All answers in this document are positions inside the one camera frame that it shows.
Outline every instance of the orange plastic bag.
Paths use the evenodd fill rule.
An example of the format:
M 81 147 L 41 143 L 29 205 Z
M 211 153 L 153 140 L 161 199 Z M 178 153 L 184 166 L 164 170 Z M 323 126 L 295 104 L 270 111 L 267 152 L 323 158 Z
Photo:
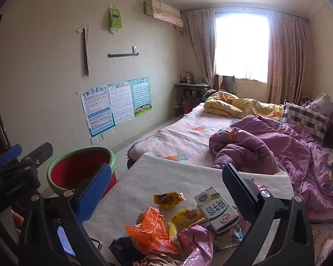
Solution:
M 130 237 L 160 252 L 180 253 L 178 247 L 169 239 L 164 216 L 158 208 L 149 207 L 139 216 L 137 222 L 140 224 L 125 227 Z

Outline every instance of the floor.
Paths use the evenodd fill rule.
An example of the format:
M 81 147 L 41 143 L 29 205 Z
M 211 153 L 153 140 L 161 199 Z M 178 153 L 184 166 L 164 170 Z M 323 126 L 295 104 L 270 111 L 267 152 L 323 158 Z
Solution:
M 180 120 L 181 118 L 182 118 L 182 115 L 179 115 L 178 117 L 174 117 L 174 118 L 166 121 L 164 124 L 160 125 L 159 127 L 150 131 L 143 137 L 141 137 L 141 138 L 137 139 L 136 141 L 134 141 L 133 143 L 129 144 L 127 147 L 123 148 L 121 151 L 118 151 L 117 153 L 115 153 L 115 156 L 116 156 L 116 170 L 115 171 L 116 171 L 117 180 L 121 179 L 121 177 L 123 177 L 128 171 L 128 169 L 127 169 L 127 151 L 132 147 L 132 145 L 134 143 L 143 141 L 144 139 L 157 133 L 158 130 L 160 130 L 166 126 L 169 126 L 171 124 L 174 124 L 176 121 Z

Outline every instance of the window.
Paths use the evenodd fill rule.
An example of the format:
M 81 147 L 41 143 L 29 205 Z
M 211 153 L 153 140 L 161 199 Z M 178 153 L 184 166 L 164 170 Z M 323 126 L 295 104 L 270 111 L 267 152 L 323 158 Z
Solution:
M 267 82 L 269 25 L 265 15 L 227 14 L 216 18 L 216 71 Z

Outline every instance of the electrical outlet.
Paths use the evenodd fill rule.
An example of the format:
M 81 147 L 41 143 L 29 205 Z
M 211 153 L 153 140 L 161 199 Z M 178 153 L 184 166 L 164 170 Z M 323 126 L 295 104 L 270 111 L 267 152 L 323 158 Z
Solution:
M 102 139 L 105 140 L 109 136 L 109 134 L 107 133 L 107 131 L 105 131 L 104 133 L 101 134 L 101 136 L 102 136 Z
M 91 140 L 91 144 L 92 144 L 92 145 L 94 145 L 96 142 L 98 142 L 98 138 L 97 138 L 97 136 L 92 137 L 90 140 Z
M 107 130 L 107 134 L 110 136 L 114 135 L 114 131 L 112 129 Z

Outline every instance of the milk carton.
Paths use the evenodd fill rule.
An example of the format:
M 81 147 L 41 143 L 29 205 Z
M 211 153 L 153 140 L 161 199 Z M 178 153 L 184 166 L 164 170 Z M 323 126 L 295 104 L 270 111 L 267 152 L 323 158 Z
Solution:
M 194 198 L 216 233 L 225 232 L 238 223 L 237 212 L 218 193 L 215 187 L 206 189 Z

